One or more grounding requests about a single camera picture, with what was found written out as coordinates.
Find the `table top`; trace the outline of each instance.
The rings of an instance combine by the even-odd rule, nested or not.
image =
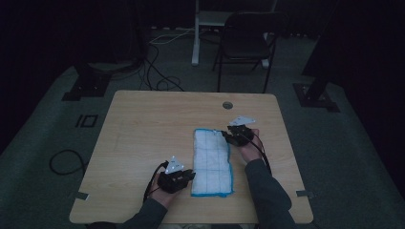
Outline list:
[[[232,109],[225,109],[224,102]],[[271,94],[217,94],[118,91],[111,103],[70,214],[74,223],[124,222],[136,214],[155,169],[171,156],[193,168],[194,131],[226,130],[239,115],[252,117],[247,127],[260,129],[273,176],[292,201],[295,222],[310,223],[304,184],[277,103]],[[227,198],[193,198],[191,183],[170,206],[162,223],[257,223],[245,177],[245,163],[231,146],[235,193]]]

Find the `towel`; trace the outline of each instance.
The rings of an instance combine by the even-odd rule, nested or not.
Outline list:
[[[192,197],[225,198],[233,193],[229,145],[221,131],[197,129],[194,132],[194,172]]]

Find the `black chair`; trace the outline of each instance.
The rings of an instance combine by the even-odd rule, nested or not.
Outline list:
[[[287,25],[288,17],[282,12],[239,11],[232,13],[225,21],[220,47],[212,68],[214,71],[217,63],[220,65],[217,92],[221,88],[223,64],[256,63],[253,71],[262,59],[269,59],[263,88],[263,93],[265,93],[276,50],[276,40]],[[270,36],[268,42],[264,37],[266,32]],[[224,62],[224,57],[231,62]]]

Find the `gray carpet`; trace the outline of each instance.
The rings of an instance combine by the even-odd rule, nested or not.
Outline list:
[[[208,34],[205,38],[218,40]],[[302,76],[301,72],[315,41],[292,37],[281,39],[278,45],[267,92],[275,94],[279,100],[304,184],[315,194],[315,198],[310,199],[314,223],[299,225],[299,228],[405,228],[405,202],[343,90],[335,85],[328,86],[328,93],[341,113],[299,105],[292,83],[313,80]],[[217,72],[212,72],[211,68],[217,45],[202,42],[198,67],[191,66],[193,40],[190,36],[157,47],[160,55],[155,66],[163,74],[179,78],[181,87],[188,92],[215,92]],[[155,53],[150,49],[150,60]],[[259,93],[266,70],[258,68],[251,72],[250,68],[224,66],[222,92]],[[156,85],[160,77],[156,72],[151,72],[150,76]],[[81,173],[58,176],[49,169],[49,160],[61,150],[72,149],[88,161],[114,93],[148,88],[140,83],[139,74],[127,73],[115,75],[104,97],[61,101],[76,78],[75,70],[70,68],[55,80],[0,157],[2,229],[85,228],[69,222]],[[98,115],[95,127],[76,127],[81,115]],[[58,170],[69,171],[78,167],[79,161],[73,155],[62,155],[54,164]]]

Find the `person's hand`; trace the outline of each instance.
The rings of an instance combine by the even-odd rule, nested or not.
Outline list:
[[[159,179],[160,174],[155,175],[155,179],[153,181],[152,187],[149,190],[149,198],[153,198],[157,202],[159,202],[161,205],[163,205],[166,209],[169,209],[170,203],[173,201],[173,199],[176,198],[176,196],[179,195],[181,190],[174,194],[169,194],[161,190],[161,188],[158,185],[158,179]]]
[[[257,136],[259,136],[259,130],[257,129],[252,129],[253,134],[255,136],[252,139],[252,142],[255,143],[260,149],[262,149],[262,144]],[[242,158],[246,163],[250,162],[251,160],[254,159],[261,159],[262,154],[259,152],[259,150],[252,145],[250,142],[247,143],[247,145],[238,147],[239,152],[241,152]]]

